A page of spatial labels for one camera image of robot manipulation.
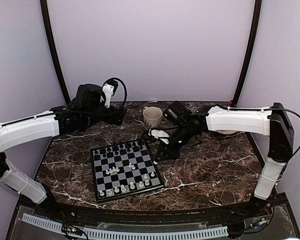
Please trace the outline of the white knight chess piece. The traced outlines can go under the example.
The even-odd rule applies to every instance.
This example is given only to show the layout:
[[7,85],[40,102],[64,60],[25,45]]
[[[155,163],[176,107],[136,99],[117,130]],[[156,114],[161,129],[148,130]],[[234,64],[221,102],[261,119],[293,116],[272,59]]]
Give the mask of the white knight chess piece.
[[120,191],[120,190],[119,190],[117,187],[114,188],[114,192],[115,192],[115,193],[118,193],[119,191]]

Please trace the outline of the white bishop chess piece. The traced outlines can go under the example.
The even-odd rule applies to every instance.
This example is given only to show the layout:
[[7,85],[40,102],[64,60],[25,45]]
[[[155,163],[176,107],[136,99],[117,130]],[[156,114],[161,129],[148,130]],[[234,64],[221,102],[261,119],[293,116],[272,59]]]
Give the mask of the white bishop chess piece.
[[138,184],[138,186],[139,186],[140,188],[143,188],[143,187],[144,187],[144,183],[143,183],[142,181],[140,181],[139,184]]

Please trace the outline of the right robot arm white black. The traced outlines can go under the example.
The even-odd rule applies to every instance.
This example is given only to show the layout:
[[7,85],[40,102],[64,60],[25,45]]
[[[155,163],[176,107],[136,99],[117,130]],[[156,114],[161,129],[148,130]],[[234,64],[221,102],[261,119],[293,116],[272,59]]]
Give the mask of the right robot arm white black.
[[156,156],[158,161],[177,159],[183,146],[206,132],[238,132],[268,137],[267,158],[254,188],[254,199],[245,205],[245,213],[256,217],[264,210],[264,201],[281,180],[288,162],[298,152],[294,149],[295,131],[289,114],[300,119],[298,113],[279,102],[257,108],[200,105],[190,110],[182,102],[174,101],[163,112],[173,125],[173,133],[169,134],[165,128],[152,127],[148,134],[161,141]]

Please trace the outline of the black grey chessboard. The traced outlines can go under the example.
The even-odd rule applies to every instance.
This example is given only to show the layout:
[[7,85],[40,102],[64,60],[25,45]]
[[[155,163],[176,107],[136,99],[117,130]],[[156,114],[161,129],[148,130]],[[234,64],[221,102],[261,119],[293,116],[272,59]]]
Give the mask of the black grey chessboard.
[[[142,138],[91,149],[90,156],[98,204],[164,187],[148,143]],[[134,183],[135,189],[130,189],[130,182]],[[139,182],[143,182],[144,187],[139,187]],[[127,186],[126,192],[121,191],[121,185]],[[119,189],[118,193],[114,192],[115,187]],[[112,195],[108,195],[107,190],[112,190]],[[99,191],[103,191],[104,196],[100,196]]]

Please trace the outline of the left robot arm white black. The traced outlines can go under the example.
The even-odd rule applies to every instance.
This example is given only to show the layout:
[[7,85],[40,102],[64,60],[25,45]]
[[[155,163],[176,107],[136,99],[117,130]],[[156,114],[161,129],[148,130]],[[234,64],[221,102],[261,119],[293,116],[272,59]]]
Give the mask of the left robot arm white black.
[[40,160],[53,137],[84,132],[98,122],[119,125],[124,107],[76,110],[54,107],[42,113],[0,122],[0,183],[27,197],[50,218],[57,218],[60,206],[50,188],[34,180]]

